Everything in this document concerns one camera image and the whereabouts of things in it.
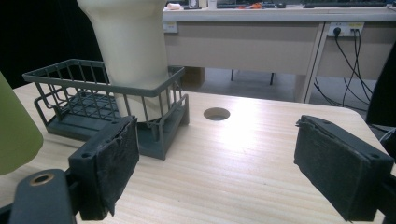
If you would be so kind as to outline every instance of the white vase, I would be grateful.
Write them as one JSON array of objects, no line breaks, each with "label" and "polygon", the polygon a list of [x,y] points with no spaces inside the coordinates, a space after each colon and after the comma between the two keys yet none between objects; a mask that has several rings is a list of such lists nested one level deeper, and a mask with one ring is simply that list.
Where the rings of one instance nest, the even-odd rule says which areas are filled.
[{"label": "white vase", "polygon": [[[90,18],[111,85],[154,89],[168,79],[163,35],[166,0],[78,0]],[[167,112],[165,91],[161,94]],[[120,114],[127,115],[116,94]],[[158,97],[146,98],[148,120],[161,117]],[[131,113],[145,121],[141,97],[128,96]]]}]

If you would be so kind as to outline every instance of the floor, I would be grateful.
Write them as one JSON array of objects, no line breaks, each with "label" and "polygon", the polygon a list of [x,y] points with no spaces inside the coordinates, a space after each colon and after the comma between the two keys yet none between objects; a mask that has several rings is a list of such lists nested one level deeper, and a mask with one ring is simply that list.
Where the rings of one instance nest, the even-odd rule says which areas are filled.
[{"label": "floor", "polygon": [[[205,82],[201,86],[184,85],[183,89],[185,91],[294,102],[295,75],[275,74],[273,85],[270,85],[271,73],[235,70],[233,81],[231,81],[231,73],[232,70],[230,69],[206,68]],[[371,90],[374,89],[375,81],[363,81]],[[340,105],[343,103],[344,94],[347,89],[343,78],[318,77],[317,82],[323,94],[330,99],[329,101],[333,100]],[[353,107],[352,109],[360,113],[365,119],[368,100],[361,83],[357,79],[352,79],[349,88],[359,99],[350,91],[347,91],[344,106]],[[312,90],[309,104],[331,105],[329,101],[316,88]],[[374,128],[372,128],[372,131],[377,138],[380,138],[384,134]]]}]

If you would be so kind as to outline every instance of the green object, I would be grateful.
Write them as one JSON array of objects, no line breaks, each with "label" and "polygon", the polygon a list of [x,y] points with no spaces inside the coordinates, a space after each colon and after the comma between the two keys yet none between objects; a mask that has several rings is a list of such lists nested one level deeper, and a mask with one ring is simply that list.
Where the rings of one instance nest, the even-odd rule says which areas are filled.
[{"label": "green object", "polygon": [[0,72],[0,175],[31,161],[43,135]]}]

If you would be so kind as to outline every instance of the light wood tabletop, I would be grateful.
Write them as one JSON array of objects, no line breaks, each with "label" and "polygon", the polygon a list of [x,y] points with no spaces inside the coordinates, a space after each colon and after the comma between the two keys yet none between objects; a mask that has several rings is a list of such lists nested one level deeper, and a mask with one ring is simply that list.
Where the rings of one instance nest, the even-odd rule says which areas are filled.
[{"label": "light wood tabletop", "polygon": [[[33,101],[33,84],[15,90],[44,136],[38,155],[0,176],[0,206],[15,187],[45,169],[67,169],[83,142],[47,133]],[[188,92],[190,124],[180,126],[165,161],[141,156],[112,217],[95,223],[345,223],[293,163],[301,115],[329,120],[380,150],[359,114],[303,105]],[[211,107],[231,116],[204,117]],[[77,215],[78,222],[83,222]],[[383,215],[377,212],[375,223]]]}]

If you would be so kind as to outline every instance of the gray plastic basket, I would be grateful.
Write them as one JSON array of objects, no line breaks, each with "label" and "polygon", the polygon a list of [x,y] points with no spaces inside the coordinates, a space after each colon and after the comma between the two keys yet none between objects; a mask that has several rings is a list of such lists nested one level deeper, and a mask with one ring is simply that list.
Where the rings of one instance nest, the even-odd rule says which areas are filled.
[{"label": "gray plastic basket", "polygon": [[[169,78],[153,90],[112,86],[103,62],[76,59],[23,74],[23,78],[37,86],[40,97],[35,99],[35,107],[47,131],[83,141],[120,117],[114,93],[123,95],[128,115],[132,114],[127,95],[141,97],[146,117],[138,118],[143,121],[137,125],[140,154],[165,160],[177,127],[190,122],[189,97],[178,85],[184,68],[170,66],[168,71]],[[161,103],[165,90],[168,112],[148,120],[145,99],[158,98]],[[51,118],[41,106],[53,111]]]}]

